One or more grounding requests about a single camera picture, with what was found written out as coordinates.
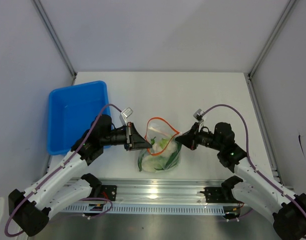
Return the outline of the green onion stalk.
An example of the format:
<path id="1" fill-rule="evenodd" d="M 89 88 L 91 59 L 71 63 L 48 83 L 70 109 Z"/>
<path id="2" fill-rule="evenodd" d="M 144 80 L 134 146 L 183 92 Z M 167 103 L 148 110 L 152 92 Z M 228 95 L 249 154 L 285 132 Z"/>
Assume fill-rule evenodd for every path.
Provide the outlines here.
<path id="1" fill-rule="evenodd" d="M 175 167 L 179 163 L 181 147 L 177 148 L 177 150 L 171 154 L 171 156 L 166 161 L 165 165 L 160 168 L 155 168 L 157 171 L 166 171 L 173 167 Z"/>

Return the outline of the green lettuce leaf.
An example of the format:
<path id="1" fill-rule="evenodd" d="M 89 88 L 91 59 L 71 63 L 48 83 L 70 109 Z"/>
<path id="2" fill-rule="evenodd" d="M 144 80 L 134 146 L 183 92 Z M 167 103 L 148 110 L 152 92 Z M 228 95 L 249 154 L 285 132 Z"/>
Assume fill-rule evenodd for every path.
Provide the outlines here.
<path id="1" fill-rule="evenodd" d="M 147 150 L 142 150 L 138 156 L 137 166 L 140 172 L 156 173 L 163 171 L 168 159 L 162 156 L 152 156 Z"/>

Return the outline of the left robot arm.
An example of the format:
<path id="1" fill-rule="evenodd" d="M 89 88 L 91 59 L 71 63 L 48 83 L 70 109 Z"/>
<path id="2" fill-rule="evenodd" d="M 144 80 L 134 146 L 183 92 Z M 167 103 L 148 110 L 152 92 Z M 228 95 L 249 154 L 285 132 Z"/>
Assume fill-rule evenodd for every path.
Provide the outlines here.
<path id="1" fill-rule="evenodd" d="M 90 173 L 73 186 L 62 187 L 77 173 L 82 172 L 103 154 L 105 146 L 122 145 L 126 151 L 151 148 L 152 145 L 128 122 L 119 128 L 112 127 L 109 115 L 95 118 L 91 128 L 75 142 L 63 160 L 36 183 L 8 195 L 9 224 L 12 220 L 22 233 L 32 237 L 39 233 L 59 211 L 83 200 L 100 200 L 101 181 Z"/>

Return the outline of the clear zip top bag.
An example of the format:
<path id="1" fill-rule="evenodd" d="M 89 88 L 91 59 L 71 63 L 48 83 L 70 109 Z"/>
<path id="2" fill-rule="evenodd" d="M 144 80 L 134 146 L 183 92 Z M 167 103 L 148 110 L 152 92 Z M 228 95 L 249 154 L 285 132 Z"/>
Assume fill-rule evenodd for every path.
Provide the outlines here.
<path id="1" fill-rule="evenodd" d="M 161 117 L 152 117 L 146 126 L 145 139 L 152 145 L 139 154 L 138 170 L 147 173 L 171 171 L 180 163 L 182 145 L 175 141 L 180 132 Z"/>

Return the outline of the green chili pepper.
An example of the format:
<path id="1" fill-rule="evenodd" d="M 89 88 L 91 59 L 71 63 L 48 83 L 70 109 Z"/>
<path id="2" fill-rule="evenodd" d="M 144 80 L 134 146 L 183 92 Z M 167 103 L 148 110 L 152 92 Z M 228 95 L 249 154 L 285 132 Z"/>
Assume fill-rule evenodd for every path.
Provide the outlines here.
<path id="1" fill-rule="evenodd" d="M 156 143 L 156 136 L 150 139 L 150 142 L 152 145 L 154 145 Z"/>

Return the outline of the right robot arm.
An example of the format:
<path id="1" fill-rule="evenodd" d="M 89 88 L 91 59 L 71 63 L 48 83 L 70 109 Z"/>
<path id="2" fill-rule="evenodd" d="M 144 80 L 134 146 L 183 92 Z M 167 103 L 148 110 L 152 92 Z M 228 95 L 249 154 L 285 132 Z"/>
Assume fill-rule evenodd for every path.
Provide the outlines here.
<path id="1" fill-rule="evenodd" d="M 194 123 L 191 129 L 175 140 L 195 150 L 201 145 L 218 151 L 217 158 L 233 177 L 222 182 L 221 196 L 245 203 L 265 217 L 283 240 L 306 239 L 306 194 L 296 194 L 252 164 L 235 143 L 231 125 L 220 122 L 213 132 Z"/>

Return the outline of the white cauliflower with leaves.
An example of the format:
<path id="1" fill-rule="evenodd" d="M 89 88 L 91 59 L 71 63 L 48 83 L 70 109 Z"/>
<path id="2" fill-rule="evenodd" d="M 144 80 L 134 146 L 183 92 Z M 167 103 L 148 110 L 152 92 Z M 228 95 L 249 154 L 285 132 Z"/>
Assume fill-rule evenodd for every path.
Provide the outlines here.
<path id="1" fill-rule="evenodd" d="M 161 157 L 168 158 L 177 150 L 177 143 L 169 138 L 162 138 L 156 142 L 152 149 L 152 154 L 158 154 Z"/>

